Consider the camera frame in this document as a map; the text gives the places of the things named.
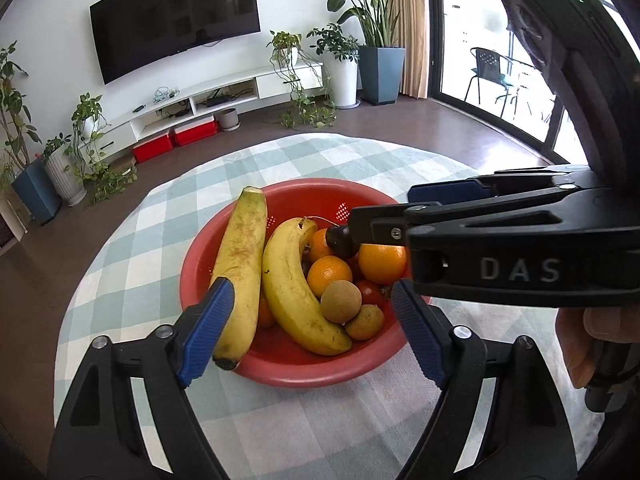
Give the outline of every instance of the drawer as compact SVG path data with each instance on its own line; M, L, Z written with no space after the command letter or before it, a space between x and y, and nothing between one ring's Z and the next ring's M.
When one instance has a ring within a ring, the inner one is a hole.
M322 86L322 67L321 66L305 66L294 69L296 75L300 79L302 88L311 90L312 88L320 88ZM266 99L276 95L288 94L291 92L291 85L284 81L286 75L282 73L273 73L261 75L255 78L258 87L258 97Z
M133 133L131 124L126 123L106 132L100 139L96 140L95 143L92 143L91 149L96 151L94 158L98 158L98 153L104 153L104 156L101 158L107 158L129 146L133 146L136 142L138 142L138 140ZM87 144L82 147L82 155L88 160L86 154L87 149L89 149Z

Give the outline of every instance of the red storage box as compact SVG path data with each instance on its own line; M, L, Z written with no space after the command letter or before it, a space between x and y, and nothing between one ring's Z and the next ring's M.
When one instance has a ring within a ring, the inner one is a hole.
M184 146L196 140L210 137L218 132L218 123L213 117L205 117L175 128L175 143Z
M151 158L155 158L163 153L170 152L174 148L174 142L172 141L169 132L160 137L142 142L133 147L133 154L136 157L138 163L145 162Z

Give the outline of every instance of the banana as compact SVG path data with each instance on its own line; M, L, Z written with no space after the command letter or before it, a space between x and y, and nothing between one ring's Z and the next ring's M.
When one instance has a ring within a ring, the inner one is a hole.
M230 279L236 294L234 309L213 350L213 361L224 370L236 368L254 341L266 230L264 193L245 187L229 219L211 275L211 283L220 276Z
M317 230L307 218L292 218L276 228L264 248L262 290L274 317L296 343L331 356L350 350L351 339L343 327L324 318L302 273L302 253Z

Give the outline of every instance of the chair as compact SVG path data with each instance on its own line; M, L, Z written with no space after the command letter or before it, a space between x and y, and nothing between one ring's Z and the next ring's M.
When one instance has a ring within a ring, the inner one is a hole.
M476 46L471 49L471 54L474 54L476 58L476 68L471 69L474 72L474 76L472 76L472 78L469 80L469 86L466 88L465 102L466 98L469 97L471 83L474 81L474 79L478 79L478 104L481 104L480 80L485 79L487 81L491 81L492 83L496 83L503 87L507 92L506 95L500 96L495 100L495 102L498 102L498 99L504 97L504 105L502 106L502 112L500 113L500 118L502 118L502 116L504 115L504 109L507 106L510 89L513 89L514 87L511 77L500 72L500 58L503 56L501 56L497 52L494 52L493 50L488 50L486 48L480 48Z

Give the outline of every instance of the plastic bowl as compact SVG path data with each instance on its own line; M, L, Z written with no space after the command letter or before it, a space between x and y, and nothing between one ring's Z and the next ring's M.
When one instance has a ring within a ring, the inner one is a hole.
M277 225L290 218L318 216L345 224L353 207L396 203L370 187L332 178L291 180L267 186L263 191L269 212L267 239ZM183 310L198 303L209 288L213 264L234 205L215 215L187 252L180 274ZM330 225L315 220L320 228ZM382 310L385 324L375 338L354 341L350 351L334 357L303 349L277 324L269 329L258 328L248 354L235 371L259 383L294 388L329 386L359 377L386 362L406 343L389 301Z

